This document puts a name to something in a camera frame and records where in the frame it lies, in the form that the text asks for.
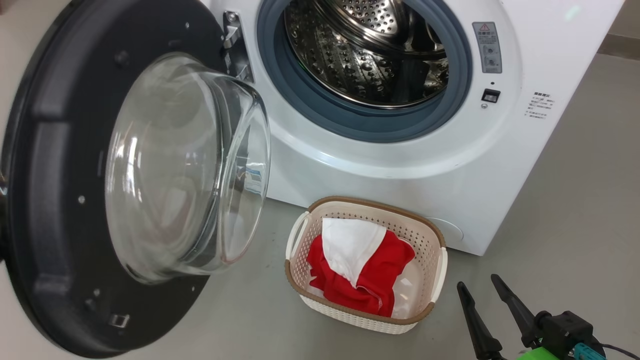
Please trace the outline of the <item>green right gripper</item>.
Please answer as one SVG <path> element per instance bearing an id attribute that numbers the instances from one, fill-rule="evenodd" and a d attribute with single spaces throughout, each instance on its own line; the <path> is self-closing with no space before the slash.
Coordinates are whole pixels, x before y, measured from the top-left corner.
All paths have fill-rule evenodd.
<path id="1" fill-rule="evenodd" d="M 498 274 L 491 274 L 490 279 L 500 300 L 507 305 L 518 326 L 523 346 L 535 348 L 520 354 L 517 360 L 566 360 L 569 355 L 567 352 L 558 353 L 558 357 L 544 347 L 538 347 L 534 314 L 512 292 Z M 503 356 L 500 353 L 503 350 L 502 344 L 491 335 L 482 317 L 480 317 L 470 291 L 462 281 L 457 283 L 456 288 L 476 359 L 502 360 Z"/>

